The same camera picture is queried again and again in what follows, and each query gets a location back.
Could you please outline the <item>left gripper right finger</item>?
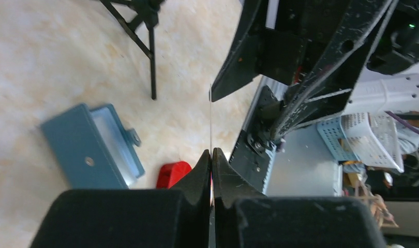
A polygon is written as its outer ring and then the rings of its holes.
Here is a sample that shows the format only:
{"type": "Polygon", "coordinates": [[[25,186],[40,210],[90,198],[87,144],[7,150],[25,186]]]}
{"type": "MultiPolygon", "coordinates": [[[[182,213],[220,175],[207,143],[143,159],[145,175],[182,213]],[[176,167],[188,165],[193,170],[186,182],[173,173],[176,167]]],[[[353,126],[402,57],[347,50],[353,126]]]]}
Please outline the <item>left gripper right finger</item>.
{"type": "Polygon", "coordinates": [[[368,208],[350,197],[267,197],[212,155],[217,247],[386,247],[368,208]]]}

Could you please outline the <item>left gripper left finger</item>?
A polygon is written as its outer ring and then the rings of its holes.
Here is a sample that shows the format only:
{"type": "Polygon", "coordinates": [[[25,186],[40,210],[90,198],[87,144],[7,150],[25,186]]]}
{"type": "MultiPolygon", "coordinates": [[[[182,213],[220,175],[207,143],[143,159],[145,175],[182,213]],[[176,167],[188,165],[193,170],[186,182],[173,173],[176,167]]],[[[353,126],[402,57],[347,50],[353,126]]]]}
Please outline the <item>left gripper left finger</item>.
{"type": "Polygon", "coordinates": [[[208,247],[211,155],[170,189],[68,190],[31,247],[208,247]]]}

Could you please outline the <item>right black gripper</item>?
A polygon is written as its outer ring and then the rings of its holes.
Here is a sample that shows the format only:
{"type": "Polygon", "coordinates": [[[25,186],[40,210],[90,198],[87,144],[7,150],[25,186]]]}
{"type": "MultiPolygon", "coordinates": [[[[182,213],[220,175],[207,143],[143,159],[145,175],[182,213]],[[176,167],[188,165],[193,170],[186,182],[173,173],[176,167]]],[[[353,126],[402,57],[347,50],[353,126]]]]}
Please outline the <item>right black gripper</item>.
{"type": "Polygon", "coordinates": [[[339,116],[396,5],[244,1],[226,60],[211,86],[211,101],[260,74],[285,85],[300,82],[270,128],[272,139],[339,116]]]}

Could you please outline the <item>blue leather card holder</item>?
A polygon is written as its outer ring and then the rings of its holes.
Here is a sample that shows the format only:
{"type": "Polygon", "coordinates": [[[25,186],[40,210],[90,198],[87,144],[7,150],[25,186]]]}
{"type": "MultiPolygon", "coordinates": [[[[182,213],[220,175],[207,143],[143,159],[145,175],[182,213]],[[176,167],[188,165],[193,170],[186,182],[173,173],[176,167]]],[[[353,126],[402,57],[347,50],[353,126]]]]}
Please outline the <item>blue leather card holder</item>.
{"type": "Polygon", "coordinates": [[[141,140],[110,103],[78,104],[40,128],[73,189],[128,189],[145,175],[134,149],[141,140]]]}

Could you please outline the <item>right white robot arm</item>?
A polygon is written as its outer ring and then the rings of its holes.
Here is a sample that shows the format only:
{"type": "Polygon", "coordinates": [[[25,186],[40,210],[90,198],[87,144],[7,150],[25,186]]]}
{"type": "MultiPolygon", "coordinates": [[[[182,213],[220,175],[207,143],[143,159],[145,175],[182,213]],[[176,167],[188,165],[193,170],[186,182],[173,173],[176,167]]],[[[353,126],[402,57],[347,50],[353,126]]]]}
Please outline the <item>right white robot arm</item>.
{"type": "Polygon", "coordinates": [[[419,1],[245,1],[211,88],[218,101],[263,75],[287,85],[261,108],[258,130],[275,140],[339,116],[363,69],[394,75],[419,63],[419,1]]]}

